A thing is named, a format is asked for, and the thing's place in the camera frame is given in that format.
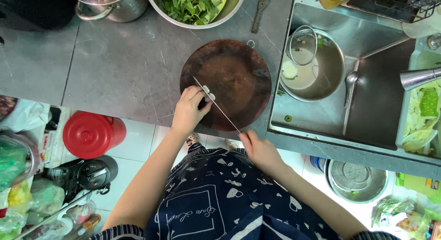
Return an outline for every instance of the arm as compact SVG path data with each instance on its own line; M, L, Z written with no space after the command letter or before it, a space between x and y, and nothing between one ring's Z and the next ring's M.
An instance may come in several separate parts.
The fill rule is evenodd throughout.
M212 102L198 110L205 92L196 86L188 87L176 104L171 129L147 159L119 198L103 229L121 224L144 228L157 208L172 165L187 136L210 111Z
M268 140L260 140L254 131L248 132L248 137L240 134L240 140L248 157L260 170L309 205L338 235L350 239L358 232L367 231L367 228L342 206L286 165Z

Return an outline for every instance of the knife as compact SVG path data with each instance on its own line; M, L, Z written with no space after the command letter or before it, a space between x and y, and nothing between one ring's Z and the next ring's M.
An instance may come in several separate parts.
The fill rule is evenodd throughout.
M256 16L254 17L253 28L251 29L251 32L253 34L257 34L257 29L259 28L260 19L262 18L262 11L268 6L270 1L271 0L259 0L259 3L257 5Z
M193 77L193 79L196 81L196 83L198 83L199 87L202 88L202 90L205 92L205 94L207 94L207 96L210 97L210 99L213 101L213 104L216 105L216 107L218 107L219 111L225 116L225 118L228 119L228 121L231 123L231 125L233 125L234 128L236 128L236 130L237 130L238 133L240 134L240 133L241 133L240 130L239 130L239 129L236 127L236 125L231 121L231 119L228 118L228 116L222 111L222 109L221 109L221 108L219 107L219 105L213 100L213 98L210 96L210 94L208 94L208 93L205 91L204 87L203 87L203 86L201 85L201 83L196 79L196 77L195 77L194 75L193 75L192 77Z

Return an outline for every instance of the hand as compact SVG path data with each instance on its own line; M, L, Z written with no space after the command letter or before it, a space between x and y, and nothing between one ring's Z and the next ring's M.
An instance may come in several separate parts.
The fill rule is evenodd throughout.
M254 131L239 135L248 158L266 175L276 177L279 172L289 168L280 157L279 152L268 140L261 140Z
M210 111L213 103L209 101L205 107L198 110L198 105L205 95L202 88L198 86L190 86L182 92L173 117L172 129L174 131L188 136L195 129L196 125Z

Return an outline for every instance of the shoe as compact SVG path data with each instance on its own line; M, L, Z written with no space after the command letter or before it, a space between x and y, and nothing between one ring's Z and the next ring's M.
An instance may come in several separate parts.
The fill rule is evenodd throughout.
M190 135L188 135L187 140L185 140L185 144L187 145L187 148L192 146L193 144L199 142L198 136L196 133L192 132Z
M229 151L232 149L243 148L242 142L240 141L225 139L225 142L227 143Z

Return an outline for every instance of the knife handle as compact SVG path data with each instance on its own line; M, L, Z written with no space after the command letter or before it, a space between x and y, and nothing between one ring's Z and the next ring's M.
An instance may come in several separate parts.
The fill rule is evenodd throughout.
M251 28L251 33L257 34L257 29L259 28L260 19L262 18L263 8L258 8L256 12L256 16L254 17L253 27Z

